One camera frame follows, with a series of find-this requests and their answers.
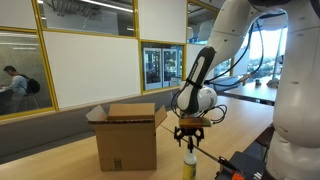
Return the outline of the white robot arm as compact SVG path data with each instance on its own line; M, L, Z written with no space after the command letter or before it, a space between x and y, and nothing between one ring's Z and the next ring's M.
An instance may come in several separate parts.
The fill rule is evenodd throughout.
M287 35L266 170L275 180L320 180L319 0L225 0L177 106L187 115L213 107L215 100L204 96L209 72L234 57L249 33L278 16Z

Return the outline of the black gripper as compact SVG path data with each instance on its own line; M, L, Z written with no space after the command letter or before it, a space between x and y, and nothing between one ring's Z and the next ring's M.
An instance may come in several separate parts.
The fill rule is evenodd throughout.
M188 137L188 147L193 148L198 146L201 140L204 138L204 130L202 128L184 128L176 127L174 129L174 139L181 143L181 140Z

